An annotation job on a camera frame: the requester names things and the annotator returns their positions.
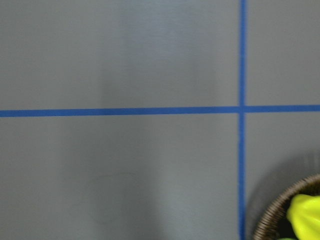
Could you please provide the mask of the yellow starfruit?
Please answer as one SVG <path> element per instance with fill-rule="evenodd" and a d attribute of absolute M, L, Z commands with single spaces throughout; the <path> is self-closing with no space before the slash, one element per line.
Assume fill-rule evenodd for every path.
<path fill-rule="evenodd" d="M 294 196 L 286 217 L 298 240 L 320 239 L 320 196 Z"/>

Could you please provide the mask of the brown wicker basket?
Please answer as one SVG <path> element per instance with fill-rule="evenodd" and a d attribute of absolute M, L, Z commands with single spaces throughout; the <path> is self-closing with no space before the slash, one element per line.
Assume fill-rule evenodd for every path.
<path fill-rule="evenodd" d="M 298 194 L 318 196 L 320 194 L 320 175 L 304 177 L 287 187 L 263 212 L 251 235 L 252 240 L 276 240 L 294 236 L 286 220 L 291 200 Z"/>

